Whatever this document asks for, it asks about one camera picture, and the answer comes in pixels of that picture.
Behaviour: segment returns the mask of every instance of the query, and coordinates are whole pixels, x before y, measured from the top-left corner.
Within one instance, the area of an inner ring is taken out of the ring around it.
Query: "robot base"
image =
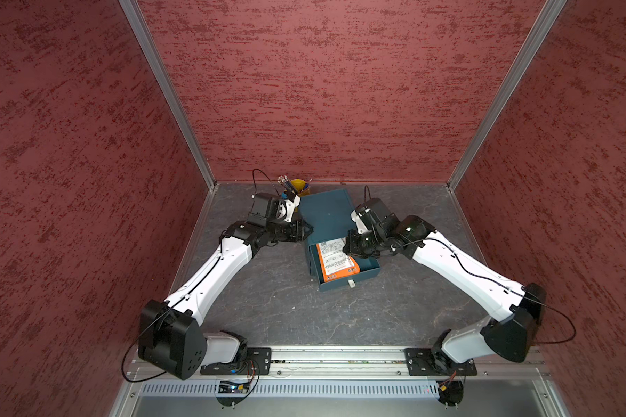
[[[451,369],[448,374],[442,374],[434,367],[430,348],[409,347],[403,350],[406,355],[406,365],[408,366],[410,376],[450,376],[454,371],[457,371],[457,376],[476,376],[478,374],[473,359],[460,363]]]
[[[271,348],[270,347],[248,347],[246,350],[246,360],[240,364],[242,369],[236,368],[234,362],[231,363],[211,363],[209,365],[203,365],[200,367],[200,375],[235,375],[241,376],[246,373],[247,368],[245,363],[253,361],[255,367],[259,367],[259,370],[254,370],[261,376],[269,374],[269,367],[271,364]]]

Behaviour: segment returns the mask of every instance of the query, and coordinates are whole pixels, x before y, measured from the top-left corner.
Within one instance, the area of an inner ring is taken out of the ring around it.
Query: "aluminum frame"
[[[264,346],[272,349],[269,375],[261,381],[275,380],[321,381],[382,381],[385,384],[411,384],[440,379],[436,376],[409,376],[403,349],[408,346],[305,346],[284,345]],[[498,355],[488,355],[475,361],[477,376],[468,380],[503,379],[530,380],[539,396],[543,410],[548,417],[569,417],[561,396],[551,378],[551,374],[540,349],[534,346],[524,363],[509,362]],[[138,378],[155,375],[159,368],[142,360],[135,360],[130,374]],[[196,374],[188,381],[216,381],[217,376]],[[153,381],[177,381],[175,376],[163,375]],[[115,407],[116,417],[130,417],[144,384],[132,384],[123,395],[121,404]]]
[[[524,40],[524,44],[522,44],[519,49],[515,61],[513,61],[513,64],[510,66],[508,74],[503,79],[499,91],[496,92],[494,100],[489,106],[489,109],[487,109],[487,113],[484,115],[482,122],[480,122],[480,126],[478,126],[475,135],[468,143],[466,151],[461,159],[459,159],[455,171],[452,172],[450,180],[448,181],[448,187],[450,187],[452,191],[459,185],[461,178],[471,165],[473,158],[475,158],[478,150],[480,150],[480,146],[482,146],[487,135],[489,135],[489,131],[492,129],[494,123],[501,115],[503,107],[505,107],[510,96],[512,96],[515,88],[517,88],[519,81],[524,76],[531,61],[533,61],[540,45],[543,44],[549,30],[552,28],[557,17],[559,17],[559,13],[561,13],[565,4],[566,0],[547,0],[545,5],[543,5],[543,8],[533,23],[533,27],[531,27],[529,34]]]
[[[139,41],[139,45],[142,47],[142,51],[151,67],[151,71],[153,71],[155,79],[160,85],[162,94],[165,96],[165,99],[169,104],[171,113],[174,115],[174,119],[176,119],[179,129],[181,129],[185,142],[190,148],[190,153],[195,159],[197,167],[200,169],[201,175],[204,177],[206,186],[210,191],[215,187],[216,179],[211,172],[211,167],[209,167],[209,163],[204,157],[204,154],[202,154],[200,142],[197,140],[195,131],[185,114],[184,106],[181,104],[181,100],[176,94],[174,84],[171,82],[171,78],[169,78],[167,68],[165,67],[164,62],[162,62],[162,58],[158,53],[158,48],[155,46],[155,42],[151,37],[151,32],[146,25],[142,10],[139,8],[136,0],[118,1],[123,8],[127,21],[130,23],[130,27],[132,27],[132,31],[135,33],[135,37]]]

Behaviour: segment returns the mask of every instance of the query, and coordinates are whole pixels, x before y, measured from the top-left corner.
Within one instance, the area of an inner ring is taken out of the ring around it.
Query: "black cable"
[[[255,194],[258,193],[258,185],[255,183],[255,171],[259,171],[262,172],[262,174],[267,177],[267,179],[269,180],[269,182],[272,184],[272,186],[274,186],[274,190],[275,190],[275,195],[280,197],[280,193],[278,192],[278,188],[275,187],[274,183],[272,182],[271,178],[269,178],[269,176],[267,174],[264,173],[264,171],[260,170],[259,168],[254,168],[253,169],[253,187],[255,188]]]
[[[195,284],[195,286],[194,286],[194,287],[192,287],[192,288],[190,289],[190,291],[189,291],[186,295],[190,295],[190,294],[192,293],[192,291],[194,291],[194,290],[195,290],[195,288],[197,288],[197,287],[198,287],[198,286],[202,283],[202,281],[203,281],[206,277],[208,277],[208,276],[209,276],[209,274],[211,273],[211,271],[213,271],[213,270],[214,270],[214,268],[216,267],[216,265],[218,264],[218,262],[220,262],[220,260],[222,259],[222,253],[223,253],[223,243],[222,243],[222,242],[223,242],[223,241],[222,241],[222,239],[221,239],[221,240],[220,240],[220,256],[218,257],[218,259],[216,260],[216,262],[214,263],[214,265],[213,265],[213,266],[211,266],[211,269],[210,269],[210,270],[206,273],[206,275],[205,275],[204,277],[202,277],[202,279],[201,279],[198,283],[196,283],[196,284]],[[176,307],[176,306],[177,306],[180,302],[182,302],[183,300],[185,300],[185,297],[183,297],[182,299],[178,300],[176,303],[174,303],[174,305],[172,305],[171,307],[169,307],[169,308],[167,309],[167,311],[166,311],[166,312],[162,313],[162,314],[161,314],[160,316],[158,316],[158,317],[157,317],[154,321],[152,321],[152,322],[151,322],[148,326],[146,326],[146,328],[145,328],[145,329],[144,329],[141,333],[139,333],[139,336],[137,336],[137,338],[135,339],[135,341],[134,341],[134,342],[132,342],[132,344],[130,344],[130,346],[128,346],[128,347],[127,347],[127,349],[125,350],[125,355],[123,355],[123,360],[121,361],[121,373],[123,374],[123,379],[125,379],[125,380],[126,380],[126,381],[128,381],[128,382],[133,382],[133,383],[134,383],[134,382],[144,382],[144,381],[148,381],[148,380],[150,380],[150,379],[157,378],[158,376],[160,376],[160,375],[164,375],[164,374],[166,374],[166,373],[167,373],[167,371],[164,371],[164,372],[159,373],[158,375],[150,376],[149,378],[144,378],[144,379],[129,379],[129,378],[127,378],[127,374],[125,373],[125,359],[127,359],[127,355],[130,353],[130,348],[132,348],[132,346],[134,346],[134,345],[136,345],[136,343],[138,343],[139,338],[141,338],[141,337],[143,336],[143,334],[144,334],[144,333],[145,333],[148,329],[150,329],[150,327],[151,327],[153,324],[157,323],[160,319],[162,319],[162,318],[163,318],[163,317],[165,317],[167,314],[169,314],[169,312],[171,312],[171,311],[174,309],[174,307]]]
[[[517,292],[514,292],[512,289],[510,289],[510,288],[508,288],[508,287],[504,286],[503,284],[501,284],[500,282],[498,282],[498,281],[496,281],[496,280],[494,280],[494,279],[487,278],[487,277],[484,277],[484,276],[481,276],[481,275],[476,275],[475,273],[468,271],[466,268],[464,268],[464,265],[463,265],[463,264],[461,263],[461,261],[459,260],[459,255],[457,255],[457,253],[456,253],[454,250],[452,250],[452,248],[451,248],[450,246],[448,246],[447,244],[445,244],[444,242],[442,242],[442,241],[440,241],[440,240],[438,240],[438,239],[434,239],[434,238],[424,238],[424,239],[414,240],[414,241],[412,241],[412,242],[407,242],[406,244],[402,245],[401,247],[407,246],[407,245],[409,245],[409,244],[413,244],[413,243],[415,243],[415,242],[423,242],[423,241],[425,241],[425,240],[433,240],[433,241],[436,241],[436,242],[438,242],[438,243],[442,244],[443,246],[447,247],[447,249],[448,249],[450,252],[452,252],[452,254],[454,255],[454,258],[457,260],[457,262],[459,262],[459,266],[461,267],[461,269],[463,269],[463,270],[464,270],[464,272],[466,272],[468,275],[472,275],[472,276],[477,277],[477,278],[487,279],[487,280],[489,280],[489,281],[492,281],[494,284],[496,284],[496,285],[498,285],[498,286],[500,286],[500,287],[504,288],[506,291],[509,291],[509,292],[513,293],[513,294],[514,294],[514,295],[516,295],[516,296],[520,296],[520,297],[522,297],[522,298],[526,298],[526,296],[525,296],[525,295],[522,295],[522,294],[519,294],[519,293],[517,293]],[[532,296],[532,297],[533,297],[533,298],[527,298],[527,300],[528,300],[528,301],[533,302],[533,303],[535,303],[535,304],[542,305],[542,306],[543,306],[543,307],[545,307],[545,308],[549,308],[550,310],[552,310],[552,311],[554,311],[554,312],[557,312],[557,313],[561,314],[561,315],[562,315],[562,316],[563,316],[566,320],[568,320],[568,322],[570,323],[570,326],[573,328],[573,335],[572,335],[572,336],[570,336],[569,338],[566,338],[566,339],[563,339],[563,340],[555,340],[554,342],[538,342],[538,341],[535,341],[535,340],[534,340],[534,341],[533,341],[533,343],[534,343],[534,344],[562,344],[562,343],[570,342],[572,339],[574,339],[574,338],[577,336],[577,328],[575,327],[575,323],[573,323],[573,320],[571,320],[569,316],[567,316],[565,313],[563,313],[563,312],[562,312],[562,311],[560,311],[560,310],[557,310],[557,309],[556,309],[556,308],[554,308],[554,307],[550,307],[549,305],[543,304],[543,303],[541,303],[540,301],[536,301],[536,300],[534,299],[534,298],[536,298],[536,297],[535,297],[533,294],[531,294],[530,292],[528,292],[528,291],[524,291],[524,292],[525,292],[526,294],[528,294],[529,296]]]
[[[257,381],[255,381],[255,384],[254,384],[254,385],[253,385],[253,387],[250,389],[250,391],[248,391],[248,393],[246,394],[246,396],[242,398],[242,401],[243,401],[243,400],[245,400],[246,398],[248,398],[248,396],[249,396],[249,395],[251,395],[251,394],[253,393],[253,391],[255,390],[255,387],[257,387],[257,386],[258,386],[258,383],[259,383],[259,375],[261,374],[261,372],[259,371],[259,363],[258,363],[258,365],[256,366],[256,368],[258,369],[258,380],[257,380]]]

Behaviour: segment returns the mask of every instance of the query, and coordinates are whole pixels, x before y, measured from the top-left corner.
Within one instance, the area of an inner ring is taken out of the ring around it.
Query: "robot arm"
[[[201,324],[234,275],[270,242],[301,242],[312,232],[295,207],[300,197],[258,193],[246,221],[232,224],[209,260],[165,302],[149,301],[140,319],[139,357],[180,379],[200,365],[233,362],[240,347],[234,335],[202,334]]]
[[[447,330],[431,350],[431,363],[448,374],[459,363],[498,354],[523,362],[542,321],[545,291],[492,271],[459,250],[440,231],[415,215],[403,221],[378,198],[351,214],[357,231],[348,231],[344,252],[359,257],[403,254],[441,274],[489,314],[475,324]]]

